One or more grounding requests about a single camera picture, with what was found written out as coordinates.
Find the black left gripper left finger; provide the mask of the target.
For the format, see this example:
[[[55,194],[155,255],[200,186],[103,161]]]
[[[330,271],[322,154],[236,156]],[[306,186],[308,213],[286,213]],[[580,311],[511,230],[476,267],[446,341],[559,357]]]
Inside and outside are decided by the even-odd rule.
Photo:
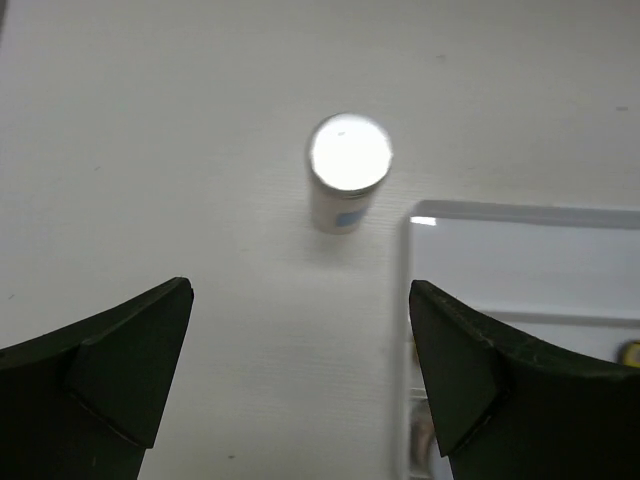
[[[172,278],[1,351],[4,479],[135,479],[153,448],[189,325]]]

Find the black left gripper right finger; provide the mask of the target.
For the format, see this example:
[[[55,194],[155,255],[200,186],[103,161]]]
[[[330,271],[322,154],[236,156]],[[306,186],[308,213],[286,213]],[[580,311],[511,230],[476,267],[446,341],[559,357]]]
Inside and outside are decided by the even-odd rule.
[[[457,479],[635,479],[639,372],[480,313],[425,280],[409,315],[440,453]]]

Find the short jar grey lid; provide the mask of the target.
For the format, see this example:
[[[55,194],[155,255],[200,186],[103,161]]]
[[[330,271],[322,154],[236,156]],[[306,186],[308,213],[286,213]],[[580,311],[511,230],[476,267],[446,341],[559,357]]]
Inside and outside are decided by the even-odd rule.
[[[435,427],[427,399],[417,400],[410,412],[409,457],[412,473],[431,476],[430,448]]]

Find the small yellow bottle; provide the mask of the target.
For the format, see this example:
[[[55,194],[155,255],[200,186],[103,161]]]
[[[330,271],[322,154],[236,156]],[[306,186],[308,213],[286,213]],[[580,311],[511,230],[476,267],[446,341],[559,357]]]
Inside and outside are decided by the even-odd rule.
[[[640,367],[640,341],[630,340],[623,343],[616,352],[616,361],[629,367]]]

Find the tall white jar silver lid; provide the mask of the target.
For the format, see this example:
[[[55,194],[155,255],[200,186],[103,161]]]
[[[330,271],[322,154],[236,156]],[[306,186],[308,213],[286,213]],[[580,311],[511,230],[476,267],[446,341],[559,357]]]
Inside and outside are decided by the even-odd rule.
[[[349,112],[323,119],[306,152],[314,225],[330,234],[358,229],[390,173],[393,157],[390,136],[374,119]]]

